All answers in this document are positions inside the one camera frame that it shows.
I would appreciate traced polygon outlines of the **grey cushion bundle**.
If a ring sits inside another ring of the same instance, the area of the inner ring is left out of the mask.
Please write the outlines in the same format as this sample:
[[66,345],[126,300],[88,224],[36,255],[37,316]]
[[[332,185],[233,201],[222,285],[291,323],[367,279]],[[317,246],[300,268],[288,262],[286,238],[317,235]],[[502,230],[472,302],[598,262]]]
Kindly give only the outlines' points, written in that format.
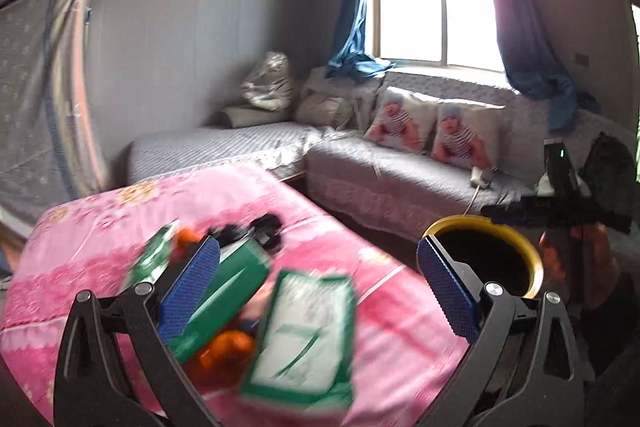
[[300,89],[293,118],[299,124],[363,133],[371,124],[383,80],[375,77],[359,83],[349,77],[329,78],[325,67],[314,68]]

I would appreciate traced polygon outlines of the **baby print pillow right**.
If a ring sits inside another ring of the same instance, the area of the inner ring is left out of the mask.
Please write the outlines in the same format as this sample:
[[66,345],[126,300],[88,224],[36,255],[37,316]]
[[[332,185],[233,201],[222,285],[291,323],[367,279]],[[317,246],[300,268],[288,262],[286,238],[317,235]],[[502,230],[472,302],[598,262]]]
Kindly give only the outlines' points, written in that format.
[[497,168],[503,109],[455,98],[440,103],[432,158],[470,170]]

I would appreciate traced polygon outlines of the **purple curtain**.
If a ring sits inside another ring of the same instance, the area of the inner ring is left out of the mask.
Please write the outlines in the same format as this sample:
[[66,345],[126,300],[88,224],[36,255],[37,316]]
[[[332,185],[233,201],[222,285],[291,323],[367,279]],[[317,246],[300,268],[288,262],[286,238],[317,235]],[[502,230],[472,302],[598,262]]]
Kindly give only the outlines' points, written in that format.
[[548,103],[551,132],[572,129],[581,108],[600,109],[590,93],[576,88],[556,55],[537,0],[494,0],[494,5],[506,79],[525,98]]

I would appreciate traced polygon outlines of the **black plastic bag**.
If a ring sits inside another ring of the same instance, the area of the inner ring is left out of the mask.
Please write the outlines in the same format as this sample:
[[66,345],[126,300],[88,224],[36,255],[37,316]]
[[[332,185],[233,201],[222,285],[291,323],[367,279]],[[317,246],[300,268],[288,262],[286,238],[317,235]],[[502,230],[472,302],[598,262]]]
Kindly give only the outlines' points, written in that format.
[[274,213],[266,213],[248,225],[228,223],[221,228],[209,228],[207,235],[212,236],[221,247],[242,241],[253,239],[270,256],[277,254],[282,247],[282,221]]

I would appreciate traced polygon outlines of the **baby print pillow left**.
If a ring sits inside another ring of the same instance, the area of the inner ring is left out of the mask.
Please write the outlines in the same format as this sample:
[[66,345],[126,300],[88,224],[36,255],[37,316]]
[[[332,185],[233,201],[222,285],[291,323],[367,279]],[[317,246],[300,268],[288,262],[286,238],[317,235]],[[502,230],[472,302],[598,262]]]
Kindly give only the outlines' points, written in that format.
[[378,145],[420,154],[438,114],[439,99],[395,87],[378,97],[378,109],[364,137]]

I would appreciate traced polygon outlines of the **baby print pillow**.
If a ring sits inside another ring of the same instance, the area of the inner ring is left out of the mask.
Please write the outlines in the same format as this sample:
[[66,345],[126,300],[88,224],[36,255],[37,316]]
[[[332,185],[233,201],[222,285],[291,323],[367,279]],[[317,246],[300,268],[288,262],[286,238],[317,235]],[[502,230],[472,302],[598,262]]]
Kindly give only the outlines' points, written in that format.
[[440,103],[432,158],[470,170],[497,168],[503,109],[455,98]]
[[378,97],[378,109],[364,137],[378,145],[420,154],[438,114],[439,99],[395,87]]

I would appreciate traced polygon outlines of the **white power adapter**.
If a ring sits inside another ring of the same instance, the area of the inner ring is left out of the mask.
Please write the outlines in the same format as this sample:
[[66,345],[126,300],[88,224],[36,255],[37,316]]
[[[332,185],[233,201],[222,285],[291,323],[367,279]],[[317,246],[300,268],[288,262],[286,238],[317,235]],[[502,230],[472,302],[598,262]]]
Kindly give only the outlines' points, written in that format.
[[494,179],[494,169],[483,169],[477,166],[473,166],[471,170],[470,183],[472,187],[479,188],[480,190],[487,190],[491,186]]

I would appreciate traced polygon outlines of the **orange peel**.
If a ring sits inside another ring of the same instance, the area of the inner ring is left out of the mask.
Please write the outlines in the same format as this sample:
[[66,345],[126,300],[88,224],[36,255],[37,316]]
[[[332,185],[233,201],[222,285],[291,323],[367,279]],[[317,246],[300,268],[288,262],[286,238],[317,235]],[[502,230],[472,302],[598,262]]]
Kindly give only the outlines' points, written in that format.
[[256,339],[237,329],[215,336],[183,365],[192,383],[224,388],[239,384],[256,351]]

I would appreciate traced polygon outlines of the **striped grey mattress leaning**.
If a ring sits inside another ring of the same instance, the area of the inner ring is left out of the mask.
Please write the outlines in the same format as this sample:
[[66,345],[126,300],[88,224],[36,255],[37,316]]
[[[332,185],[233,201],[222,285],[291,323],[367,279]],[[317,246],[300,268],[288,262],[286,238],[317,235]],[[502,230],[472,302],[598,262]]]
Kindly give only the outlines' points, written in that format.
[[14,230],[110,183],[90,113],[90,14],[90,0],[2,5],[1,218]]

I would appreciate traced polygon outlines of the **green tissue pack middle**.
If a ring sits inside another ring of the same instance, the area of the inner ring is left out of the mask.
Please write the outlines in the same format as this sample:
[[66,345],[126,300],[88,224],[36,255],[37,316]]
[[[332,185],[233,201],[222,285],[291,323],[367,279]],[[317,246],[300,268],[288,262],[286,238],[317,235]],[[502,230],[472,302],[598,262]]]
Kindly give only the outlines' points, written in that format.
[[271,258],[255,239],[242,239],[221,251],[218,270],[179,337],[169,350],[180,364],[194,357],[227,326],[268,279]]

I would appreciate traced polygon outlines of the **yellow rimmed trash bin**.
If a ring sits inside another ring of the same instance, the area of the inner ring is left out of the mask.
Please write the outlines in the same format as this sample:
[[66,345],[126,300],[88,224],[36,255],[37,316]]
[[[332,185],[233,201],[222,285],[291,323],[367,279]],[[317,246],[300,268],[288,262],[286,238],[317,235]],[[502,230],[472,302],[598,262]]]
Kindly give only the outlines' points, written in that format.
[[507,225],[488,218],[449,216],[434,222],[433,235],[454,261],[465,263],[483,282],[495,282],[515,297],[533,299],[544,283],[544,264],[537,248]]

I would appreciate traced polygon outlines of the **green white tissue pack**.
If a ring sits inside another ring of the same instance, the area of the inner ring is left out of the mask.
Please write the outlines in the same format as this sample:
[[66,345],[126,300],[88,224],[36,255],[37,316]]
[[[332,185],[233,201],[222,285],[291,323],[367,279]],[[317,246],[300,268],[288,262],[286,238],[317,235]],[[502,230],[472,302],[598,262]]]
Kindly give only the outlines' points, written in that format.
[[241,400],[280,414],[344,416],[354,402],[355,325],[351,277],[280,271]]

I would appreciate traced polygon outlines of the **silver plastic bag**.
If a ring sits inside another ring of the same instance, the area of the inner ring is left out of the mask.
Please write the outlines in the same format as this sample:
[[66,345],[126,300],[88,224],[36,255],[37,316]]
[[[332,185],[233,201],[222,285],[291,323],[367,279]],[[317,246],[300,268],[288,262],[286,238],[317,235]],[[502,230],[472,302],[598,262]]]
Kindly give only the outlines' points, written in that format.
[[268,112],[289,109],[294,92],[290,63],[288,57],[281,52],[267,52],[241,84],[244,101]]

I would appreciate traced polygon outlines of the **grey flat pillow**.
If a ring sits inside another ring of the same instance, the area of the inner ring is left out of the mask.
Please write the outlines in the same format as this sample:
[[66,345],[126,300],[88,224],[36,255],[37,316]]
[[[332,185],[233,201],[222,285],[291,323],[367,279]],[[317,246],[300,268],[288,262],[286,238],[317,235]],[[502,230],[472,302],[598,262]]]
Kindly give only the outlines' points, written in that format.
[[289,120],[290,113],[287,110],[265,110],[249,105],[226,107],[218,117],[221,127],[228,129],[277,124]]

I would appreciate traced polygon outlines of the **orange snack bag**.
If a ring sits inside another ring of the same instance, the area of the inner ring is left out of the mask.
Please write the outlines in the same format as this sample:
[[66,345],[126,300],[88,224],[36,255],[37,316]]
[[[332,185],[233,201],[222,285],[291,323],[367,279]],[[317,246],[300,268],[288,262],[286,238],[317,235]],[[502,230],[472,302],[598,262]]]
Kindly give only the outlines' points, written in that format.
[[555,291],[566,303],[574,299],[574,282],[582,281],[578,300],[587,310],[603,305],[617,286],[620,266],[600,223],[579,225],[569,232],[544,231],[538,248],[544,264],[544,290]]

